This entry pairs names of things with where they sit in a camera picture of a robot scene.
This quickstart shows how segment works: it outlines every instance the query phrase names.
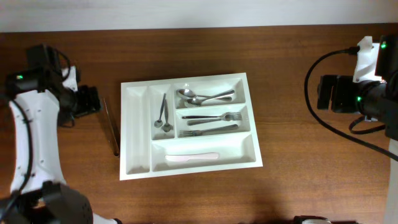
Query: silverware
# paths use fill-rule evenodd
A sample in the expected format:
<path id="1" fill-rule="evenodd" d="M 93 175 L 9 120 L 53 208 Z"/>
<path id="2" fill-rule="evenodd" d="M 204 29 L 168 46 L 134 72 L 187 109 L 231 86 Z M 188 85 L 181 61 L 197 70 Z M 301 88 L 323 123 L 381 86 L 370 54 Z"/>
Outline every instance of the silverware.
<path id="1" fill-rule="evenodd" d="M 204 124 L 214 121 L 241 121 L 242 114 L 239 112 L 227 112 L 220 116 L 183 116 L 182 119 L 195 119 L 195 118 L 215 118 L 215 119 L 201 119 L 195 121 L 187 121 L 188 126 Z"/>
<path id="2" fill-rule="evenodd" d="M 204 101 L 214 100 L 214 99 L 217 99 L 217 98 L 220 98 L 220 97 L 224 97 L 224 96 L 231 96 L 234 93 L 235 93 L 234 90 L 228 90 L 228 91 L 225 91 L 223 93 L 220 93 L 220 94 L 205 98 L 203 100 L 200 100 L 198 98 L 190 98 L 190 99 L 187 99 L 187 103 L 189 103 L 192 106 L 200 106 Z"/>
<path id="3" fill-rule="evenodd" d="M 183 100 L 188 100 L 196 97 L 203 97 L 203 98 L 209 98 L 210 96 L 203 96 L 203 95 L 196 95 L 192 90 L 188 89 L 179 89 L 177 90 L 177 95 L 181 97 Z M 227 97 L 222 97 L 222 98 L 216 98 L 217 100 L 223 100 L 223 101 L 232 101 L 232 97 L 227 96 Z"/>
<path id="4" fill-rule="evenodd" d="M 162 130 L 167 133 L 173 129 L 173 126 L 169 124 L 169 106 L 167 106 L 167 100 L 164 100 L 164 117 L 166 119 L 166 123 L 163 125 Z"/>
<path id="5" fill-rule="evenodd" d="M 162 121 L 162 114 L 163 114 L 163 108 L 164 108 L 164 101 L 166 100 L 166 93 L 163 94 L 163 100 L 162 100 L 162 106 L 160 106 L 160 116 L 157 121 L 155 121 L 155 128 L 160 128 L 163 125 Z"/>
<path id="6" fill-rule="evenodd" d="M 237 124 L 232 124 L 229 126 L 224 126 L 224 127 L 220 127 L 220 128 L 211 128 L 211 129 L 206 129 L 206 130 L 180 131 L 180 136 L 181 137 L 202 136 L 205 133 L 209 133 L 209 132 L 213 132 L 213 131 L 230 131 L 230 130 L 236 130 L 238 128 L 239 128 L 239 126 Z"/>
<path id="7" fill-rule="evenodd" d="M 187 162 L 190 159 L 218 159 L 219 156 L 217 152 L 209 152 L 194 155 L 166 155 L 165 159 L 172 162 Z"/>

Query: wood grain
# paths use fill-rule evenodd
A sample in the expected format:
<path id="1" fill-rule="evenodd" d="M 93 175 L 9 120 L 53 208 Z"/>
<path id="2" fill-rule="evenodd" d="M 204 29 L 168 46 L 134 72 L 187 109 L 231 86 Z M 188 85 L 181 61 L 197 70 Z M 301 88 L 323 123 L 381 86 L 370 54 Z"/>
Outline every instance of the wood grain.
<path id="1" fill-rule="evenodd" d="M 119 181 L 119 159 L 97 116 L 58 129 L 68 184 L 104 217 L 124 223 L 270 223 L 320 215 L 381 223 L 389 159 L 321 127 L 305 106 L 303 79 L 319 56 L 356 45 L 365 35 L 397 30 L 397 24 L 372 24 L 4 34 L 0 71 L 4 77 L 25 69 L 24 49 L 45 42 L 81 68 L 81 84 L 109 97 L 118 123 L 121 82 L 247 73 L 261 168 Z M 310 80 L 313 105 L 320 75 L 352 75 L 355 65 L 356 57 L 346 55 L 322 62 Z M 7 114 L 2 109 L 1 197 L 9 194 L 15 160 Z M 345 131 L 358 117 L 318 114 Z M 382 132 L 361 139 L 388 147 Z"/>

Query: metal spoon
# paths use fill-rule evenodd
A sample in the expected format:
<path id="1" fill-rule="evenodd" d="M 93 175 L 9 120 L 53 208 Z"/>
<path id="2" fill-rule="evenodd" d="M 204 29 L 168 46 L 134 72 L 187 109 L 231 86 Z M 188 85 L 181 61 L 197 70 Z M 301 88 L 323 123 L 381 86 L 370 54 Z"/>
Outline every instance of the metal spoon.
<path id="1" fill-rule="evenodd" d="M 166 100 L 166 93 L 163 94 L 163 100 L 162 100 L 162 106 L 160 106 L 160 116 L 159 119 L 157 121 L 155 121 L 155 128 L 160 128 L 163 125 L 163 121 L 162 121 L 162 114 L 163 114 L 163 108 L 164 108 L 164 101 Z"/>
<path id="2" fill-rule="evenodd" d="M 199 100 L 198 98 L 190 98 L 190 99 L 187 100 L 187 103 L 189 103 L 190 105 L 193 105 L 193 106 L 200 106 L 206 100 L 213 100 L 213 99 L 216 99 L 216 98 L 219 98 L 219 97 L 231 96 L 234 93 L 235 93 L 235 90 L 228 90 L 228 91 L 225 91 L 223 93 L 211 96 L 209 98 L 205 98 L 203 100 Z"/>
<path id="3" fill-rule="evenodd" d="M 167 106 L 167 100 L 164 100 L 164 117 L 166 119 L 166 123 L 163 125 L 162 130 L 167 133 L 173 129 L 173 126 L 169 124 L 169 107 Z"/>
<path id="4" fill-rule="evenodd" d="M 192 90 L 188 89 L 179 89 L 177 90 L 177 95 L 181 97 L 183 100 L 188 100 L 196 97 L 204 97 L 204 98 L 209 98 L 210 96 L 202 96 L 202 95 L 196 95 Z M 217 100 L 223 100 L 223 101 L 232 101 L 232 97 L 222 97 L 222 98 L 217 98 Z"/>

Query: white utensil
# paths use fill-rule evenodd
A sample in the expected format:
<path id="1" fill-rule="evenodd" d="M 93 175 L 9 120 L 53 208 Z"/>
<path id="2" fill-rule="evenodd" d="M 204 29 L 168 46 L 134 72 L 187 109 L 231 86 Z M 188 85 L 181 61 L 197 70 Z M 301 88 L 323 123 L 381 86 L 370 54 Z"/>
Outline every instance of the white utensil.
<path id="1" fill-rule="evenodd" d="M 165 158 L 172 162 L 187 162 L 190 159 L 218 159 L 217 152 L 195 154 L 195 155 L 166 155 Z"/>

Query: fork handle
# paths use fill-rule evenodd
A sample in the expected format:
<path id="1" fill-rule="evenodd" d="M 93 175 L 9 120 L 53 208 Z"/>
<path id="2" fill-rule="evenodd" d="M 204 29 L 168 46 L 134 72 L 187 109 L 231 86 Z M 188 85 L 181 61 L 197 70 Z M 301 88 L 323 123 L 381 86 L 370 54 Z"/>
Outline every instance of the fork handle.
<path id="1" fill-rule="evenodd" d="M 212 128 L 212 129 L 203 130 L 202 134 L 210 132 L 210 131 L 229 131 L 229 130 L 235 130 L 238 128 L 239 128 L 239 126 L 237 124 L 232 124 L 232 125 L 228 125 L 228 126 L 224 126 L 224 127 L 220 127 L 220 128 Z"/>
<path id="2" fill-rule="evenodd" d="M 218 116 L 182 116 L 182 119 L 218 118 Z"/>
<path id="3" fill-rule="evenodd" d="M 192 126 L 192 125 L 204 124 L 204 123 L 209 123 L 209 122 L 214 122 L 214 121 L 221 121 L 221 118 L 216 118 L 216 119 L 201 119 L 201 120 L 196 120 L 196 121 L 187 121 L 187 125 L 188 125 L 188 126 Z"/>

